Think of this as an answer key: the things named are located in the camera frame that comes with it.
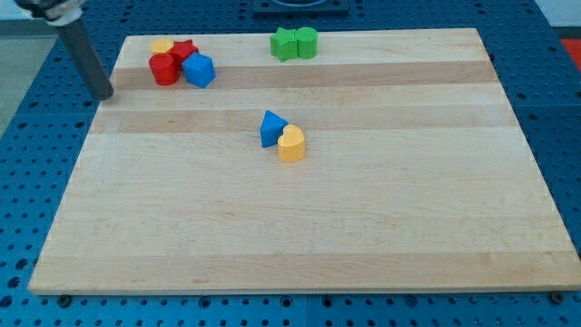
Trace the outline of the robot arm end white collar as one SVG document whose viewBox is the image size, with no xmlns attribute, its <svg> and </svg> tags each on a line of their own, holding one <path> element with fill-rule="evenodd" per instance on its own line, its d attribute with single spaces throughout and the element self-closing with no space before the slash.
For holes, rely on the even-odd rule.
<svg viewBox="0 0 581 327">
<path fill-rule="evenodd" d="M 49 25 L 63 26 L 78 20 L 86 0 L 15 0 L 15 4 L 33 18 L 44 19 Z"/>
</svg>

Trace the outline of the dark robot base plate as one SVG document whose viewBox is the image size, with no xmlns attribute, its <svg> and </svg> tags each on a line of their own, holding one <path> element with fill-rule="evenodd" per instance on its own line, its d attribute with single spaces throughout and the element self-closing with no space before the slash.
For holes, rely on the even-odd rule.
<svg viewBox="0 0 581 327">
<path fill-rule="evenodd" d="M 275 14 L 344 14 L 350 0 L 252 0 L 254 15 Z"/>
</svg>

